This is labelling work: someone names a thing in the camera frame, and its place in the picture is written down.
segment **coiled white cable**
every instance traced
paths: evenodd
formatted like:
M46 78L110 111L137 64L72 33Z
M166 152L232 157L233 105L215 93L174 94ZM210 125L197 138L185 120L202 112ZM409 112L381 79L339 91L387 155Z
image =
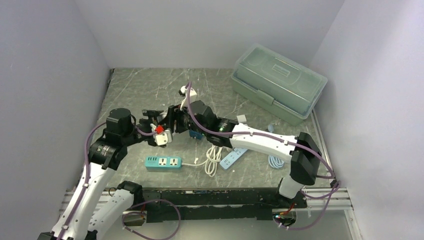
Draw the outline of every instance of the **coiled white cable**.
M221 153L223 151L222 146L215 146L213 145L211 148L209 148L206 152L206 160L199 164L190 164L183 162L182 165L186 166L202 166L204 165L204 172L209 175L209 177L215 176L218 169L218 163L221 162Z

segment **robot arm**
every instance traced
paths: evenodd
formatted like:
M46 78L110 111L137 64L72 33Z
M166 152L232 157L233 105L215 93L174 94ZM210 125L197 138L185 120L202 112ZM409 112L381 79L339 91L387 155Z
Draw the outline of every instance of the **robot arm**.
M278 187L279 194L288 200L293 199L303 186L315 184L320 160L301 147L287 144L288 142L296 143L321 155L309 134L301 132L299 136L286 136L265 133L238 123L236 120L218 117L202 101L194 101L197 94L191 86L187 91L187 87L182 87L180 90L180 95L185 97L181 104L169 106L166 113L144 110L143 115L147 119L140 119L139 124L136 124L135 117L128 109L117 108L110 112L102 137L97 139L88 151L91 170L88 184L84 181L86 171L84 169L75 194L63 216L52 231L48 235L42 233L39 240L101 239L124 210L144 201L141 186L127 182L125 187L117 191L118 195L115 194L99 212L92 216L107 182L127 155L127 147L144 141L150 146L165 147L172 142L173 133L182 133L187 130L203 134L215 146L246 148L276 156L290 163L290 173L283 177ZM69 219L71 209L83 188L86 188L86 191L82 201L77 206L75 214Z

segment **white power strip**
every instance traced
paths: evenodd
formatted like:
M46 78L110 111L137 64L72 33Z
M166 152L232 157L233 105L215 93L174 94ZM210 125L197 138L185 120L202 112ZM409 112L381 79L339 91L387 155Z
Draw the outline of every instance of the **white power strip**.
M219 162L219 165L225 170L227 170L231 165L233 165L237 159L239 159L245 152L246 148L234 148L223 160Z

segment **small white object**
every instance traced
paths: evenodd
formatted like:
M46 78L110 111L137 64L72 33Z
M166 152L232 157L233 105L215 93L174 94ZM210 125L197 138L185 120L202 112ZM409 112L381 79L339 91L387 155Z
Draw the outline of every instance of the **small white object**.
M183 107L187 107L187 105L189 104L189 101L187 100L188 95L186 94L187 93L186 86L182 86L180 91L183 94L185 94L185 97L181 102L181 106L179 107L180 110L183 110ZM197 92L193 88L190 88L190 103L196 101L197 96L198 96Z
M238 115L237 116L237 121L240 123L240 124L245 124L245 123L247 123L248 122L248 120L246 119L246 115Z
M154 135L154 141L156 142L158 146L172 143L172 140L173 140L173 136L169 129L166 129L160 134Z

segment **marble-patterned tabletop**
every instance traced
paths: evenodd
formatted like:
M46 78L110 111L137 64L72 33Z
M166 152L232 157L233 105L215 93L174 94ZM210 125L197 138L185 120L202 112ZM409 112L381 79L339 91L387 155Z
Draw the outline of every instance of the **marble-patterned tabletop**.
M247 124L259 130L274 125L274 132L282 135L309 133L315 142L318 137L311 117L298 126L292 126L265 111L231 88L232 69L204 68L116 68L111 77L104 98L99 123L104 123L109 112L115 108L127 108L137 118L142 118L142 110L165 110L169 105L181 103L178 91L181 86L192 81L197 91L197 99L209 105L217 116L236 119L245 115ZM94 139L100 137L97 131ZM185 163L193 164L206 159L206 151L212 146L206 139L189 137L188 131L175 134L167 147L152 147L146 142L132 145L128 155L122 160L116 174L107 184L116 187L124 180L153 188L260 188L277 187L281 178L289 172L289 164L274 169L268 164L268 156L255 151L247 151L228 170L220 165L214 177L208 176L203 166L183 166L179 172L149 172L145 167L147 156L177 156ZM318 174L327 170L321 164ZM329 182L317 179L312 187L328 188Z

